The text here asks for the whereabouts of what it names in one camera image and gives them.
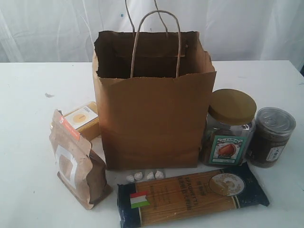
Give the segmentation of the white backdrop sheet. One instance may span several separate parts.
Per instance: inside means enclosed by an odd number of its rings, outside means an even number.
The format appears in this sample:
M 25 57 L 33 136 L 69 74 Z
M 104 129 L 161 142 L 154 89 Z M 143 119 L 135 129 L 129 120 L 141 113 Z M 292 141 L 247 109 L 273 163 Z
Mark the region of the white backdrop sheet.
M 215 61 L 304 63 L 301 0 L 3 0 L 1 62 L 90 62 L 103 30 L 198 31 Z

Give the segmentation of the dark can with silver lid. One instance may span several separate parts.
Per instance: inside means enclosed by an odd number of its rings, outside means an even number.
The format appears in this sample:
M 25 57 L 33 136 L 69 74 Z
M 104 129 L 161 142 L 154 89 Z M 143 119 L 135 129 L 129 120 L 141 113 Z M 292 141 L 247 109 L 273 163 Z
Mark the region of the dark can with silver lid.
M 255 166 L 273 166 L 288 143 L 296 121 L 285 110 L 264 107 L 256 114 L 256 129 L 247 151 L 247 159 Z

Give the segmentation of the yellow millet grain pack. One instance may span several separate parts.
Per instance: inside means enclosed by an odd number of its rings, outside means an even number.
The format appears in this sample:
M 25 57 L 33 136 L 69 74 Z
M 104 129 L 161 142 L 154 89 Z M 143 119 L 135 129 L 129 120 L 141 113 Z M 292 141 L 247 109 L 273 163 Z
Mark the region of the yellow millet grain pack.
M 100 135 L 96 102 L 91 101 L 63 115 L 84 138 L 91 141 Z

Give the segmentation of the brown kraft pouch white label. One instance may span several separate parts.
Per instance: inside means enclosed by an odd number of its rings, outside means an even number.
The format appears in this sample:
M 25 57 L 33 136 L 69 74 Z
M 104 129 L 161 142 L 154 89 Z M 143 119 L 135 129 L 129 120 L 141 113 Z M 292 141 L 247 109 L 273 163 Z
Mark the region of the brown kraft pouch white label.
M 91 210 L 112 191 L 106 180 L 106 164 L 93 150 L 92 144 L 74 129 L 56 109 L 49 136 L 57 176 L 80 204 Z

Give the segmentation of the blister pack of white pills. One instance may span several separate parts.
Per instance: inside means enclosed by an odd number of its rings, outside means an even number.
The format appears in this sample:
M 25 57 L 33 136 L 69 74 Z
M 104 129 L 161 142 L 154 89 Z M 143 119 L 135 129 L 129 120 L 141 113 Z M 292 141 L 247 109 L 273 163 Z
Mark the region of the blister pack of white pills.
M 135 170 L 126 176 L 128 183 L 160 180 L 165 178 L 163 169 Z

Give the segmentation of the glass jar with gold lid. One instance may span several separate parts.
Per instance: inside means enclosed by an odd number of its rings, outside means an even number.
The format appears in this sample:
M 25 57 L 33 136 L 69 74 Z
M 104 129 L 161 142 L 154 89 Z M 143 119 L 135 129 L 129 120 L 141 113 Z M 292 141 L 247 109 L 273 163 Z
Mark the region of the glass jar with gold lid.
M 240 165 L 256 129 L 254 99 L 235 89 L 212 93 L 199 160 L 209 166 Z

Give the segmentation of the brown paper shopping bag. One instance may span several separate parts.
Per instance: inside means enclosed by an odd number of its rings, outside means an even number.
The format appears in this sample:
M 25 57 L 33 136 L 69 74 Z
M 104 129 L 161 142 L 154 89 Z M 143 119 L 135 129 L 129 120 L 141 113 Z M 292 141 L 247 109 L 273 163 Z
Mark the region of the brown paper shopping bag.
M 216 71 L 197 31 L 101 31 L 92 72 L 110 170 L 196 167 Z

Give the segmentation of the spaghetti package dark blue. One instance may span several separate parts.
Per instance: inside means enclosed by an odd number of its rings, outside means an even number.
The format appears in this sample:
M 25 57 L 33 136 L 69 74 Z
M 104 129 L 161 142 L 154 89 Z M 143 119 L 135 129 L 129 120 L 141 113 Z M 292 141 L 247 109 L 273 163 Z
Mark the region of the spaghetti package dark blue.
M 118 186 L 120 225 L 140 228 L 269 200 L 245 162 L 240 166 Z

